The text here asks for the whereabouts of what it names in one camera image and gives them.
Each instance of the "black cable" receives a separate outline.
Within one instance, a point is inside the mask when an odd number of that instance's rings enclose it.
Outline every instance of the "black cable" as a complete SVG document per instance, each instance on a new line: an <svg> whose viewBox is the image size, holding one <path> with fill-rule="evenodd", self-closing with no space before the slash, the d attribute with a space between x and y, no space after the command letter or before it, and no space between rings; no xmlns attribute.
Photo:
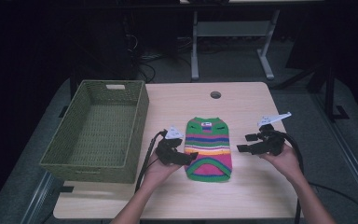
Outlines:
<svg viewBox="0 0 358 224"><path fill-rule="evenodd" d="M150 164L146 167L146 170L147 170L151 165L153 165L153 163L155 163L156 161L158 161L158 158L155 159L155 160L153 160L152 162L150 162Z"/></svg>
<svg viewBox="0 0 358 224"><path fill-rule="evenodd" d="M149 145L149 149L147 150L146 152L146 156L145 156L145 160L144 160L144 164L142 165L142 169L141 169L141 172L139 173L138 175L138 180L136 181L136 186L135 186L135 192L138 191L138 189L141 187L141 183L142 183L142 179L144 178L144 175L145 175L145 172L148 168L147 164L149 162L149 159L150 159L150 155L152 154L152 150L153 150L153 146L155 145L156 143L156 139L159 135L165 135L167 131L163 131L163 132L159 132L157 133L154 138L152 139L152 141L150 142L150 145Z"/></svg>
<svg viewBox="0 0 358 224"><path fill-rule="evenodd" d="M212 45L216 45L218 49L212 49ZM218 44L216 41L211 41L211 43L200 43L197 48L199 49L198 54L217 54L223 51L222 45Z"/></svg>
<svg viewBox="0 0 358 224"><path fill-rule="evenodd" d="M344 194L344 193L342 193L342 192L340 192L340 191L338 191L338 190L336 190L336 189L330 189L329 187L326 187L326 186L323 186L323 185L320 185L320 184L315 184L315 183L312 183L312 182L309 182L309 183L310 183L310 185L312 185L312 186L315 186L315 187L318 187L318 188L321 188L321 189L330 190L330 191L332 191L332 192L334 192L334 193L336 193L336 194L338 194L338 195L340 195L340 196L342 196L342 197L344 197L344 198L346 198L346 199L352 201L353 203L355 203L355 204L358 206L358 202L357 202L356 200L354 200L354 199L353 199L351 196L349 196L349 195L346 195L346 194Z"/></svg>
<svg viewBox="0 0 358 224"><path fill-rule="evenodd" d="M146 75L146 73L141 68L139 69L139 72L145 77L145 82L149 83L149 82L153 81L155 76L156 76L156 69L153 66L151 66L149 64L146 64L146 63L139 63L139 65L146 66L146 67L150 68L153 71L152 77L148 77Z"/></svg>
<svg viewBox="0 0 358 224"><path fill-rule="evenodd" d="M44 224L48 221L48 219L53 215L53 211L51 211L50 213L48 213L48 215L42 220L42 222L40 222L41 224Z"/></svg>
<svg viewBox="0 0 358 224"><path fill-rule="evenodd" d="M276 134L282 136L284 139L286 139L290 143L290 145L292 146L293 150L295 151L295 153L297 155L298 166L300 167L301 173L304 174L303 158L302 158L300 149L299 149L298 144L295 141L295 139L292 136L290 136L288 133L281 133L281 132L275 131L275 130L269 130L266 132L276 133ZM301 204L300 204L299 199L297 199L295 224L298 224L300 222L300 217L301 217Z"/></svg>
<svg viewBox="0 0 358 224"><path fill-rule="evenodd" d="M302 155L301 155L301 152L299 150L297 142L289 134L287 134L287 133L282 133L282 134L283 134L284 138L290 143L290 145L292 145L293 150L296 152L297 159L298 159L298 165L300 166L301 172L304 174L304 162L303 162L303 158L302 158ZM338 191L336 189L330 189L329 187L319 185L319 184L315 184L315 183L312 183L312 182L309 182L309 183L312 186L315 186L315 187L318 187L318 188L321 188L321 189L327 189L327 190L330 190L332 192L335 192L336 194L338 194L338 195L340 195L340 196L352 201L356 205L358 205L358 202L356 202L356 200L354 200L352 197L350 197L350 196L348 196L348 195L346 195L346 194L344 194L344 193L342 193L342 192L340 192L340 191ZM300 214L300 212L301 212L301 206L299 204L299 201L297 200L295 223L299 222L299 214Z"/></svg>
<svg viewBox="0 0 358 224"><path fill-rule="evenodd" d="M141 60L141 63L151 63L155 60L160 60L160 59L163 59L163 58L168 58L167 55L164 55L164 54L156 54L156 56L144 56L143 59Z"/></svg>

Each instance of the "dark background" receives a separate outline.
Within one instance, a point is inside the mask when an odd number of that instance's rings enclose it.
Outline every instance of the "dark background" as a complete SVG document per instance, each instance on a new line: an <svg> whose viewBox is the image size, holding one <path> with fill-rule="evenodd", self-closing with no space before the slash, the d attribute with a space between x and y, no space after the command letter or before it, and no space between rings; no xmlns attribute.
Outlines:
<svg viewBox="0 0 358 224"><path fill-rule="evenodd" d="M274 38L296 40L289 67L324 61L358 102L358 2L327 3L312 13L283 11ZM78 2L60 1L65 4ZM0 1L0 189L67 78L133 79L142 52L127 52L126 32L171 55L175 38L191 34L191 13L138 12L123 26L125 14L79 13L53 1ZM166 21L158 20L161 14Z"/></svg>

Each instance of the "human hand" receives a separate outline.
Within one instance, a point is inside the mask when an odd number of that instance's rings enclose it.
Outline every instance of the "human hand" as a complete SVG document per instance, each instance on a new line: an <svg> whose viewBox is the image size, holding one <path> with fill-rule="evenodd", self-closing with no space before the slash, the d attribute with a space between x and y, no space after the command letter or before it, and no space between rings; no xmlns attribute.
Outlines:
<svg viewBox="0 0 358 224"><path fill-rule="evenodd" d="M265 153L259 157L269 161L281 174L286 177L287 180L292 182L294 179L302 176L302 173L295 151L286 144L283 144L282 147L282 153L278 156Z"/></svg>
<svg viewBox="0 0 358 224"><path fill-rule="evenodd" d="M147 164L147 169L145 172L144 182L142 187L148 187L155 189L161 185L173 172L181 168L181 165L170 164L164 165L156 154L156 151L150 156L149 162Z"/></svg>

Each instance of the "table hole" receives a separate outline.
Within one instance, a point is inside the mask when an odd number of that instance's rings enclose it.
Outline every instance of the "table hole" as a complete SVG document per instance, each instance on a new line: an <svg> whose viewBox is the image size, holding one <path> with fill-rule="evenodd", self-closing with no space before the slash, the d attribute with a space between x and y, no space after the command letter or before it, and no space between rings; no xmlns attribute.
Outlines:
<svg viewBox="0 0 358 224"><path fill-rule="evenodd" d="M219 99L220 97L222 97L222 93L220 93L219 91L213 91L211 92L211 97L214 99Z"/></svg>

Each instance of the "basket handle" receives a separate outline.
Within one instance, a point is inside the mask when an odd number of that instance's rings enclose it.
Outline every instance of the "basket handle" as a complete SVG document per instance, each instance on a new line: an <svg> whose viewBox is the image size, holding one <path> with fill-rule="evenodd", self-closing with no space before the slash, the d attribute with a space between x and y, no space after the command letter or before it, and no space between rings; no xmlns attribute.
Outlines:
<svg viewBox="0 0 358 224"><path fill-rule="evenodd" d="M106 84L106 88L108 90L126 90L126 86L125 85L120 85L120 84Z"/></svg>
<svg viewBox="0 0 358 224"><path fill-rule="evenodd" d="M76 171L77 174L99 175L99 171Z"/></svg>

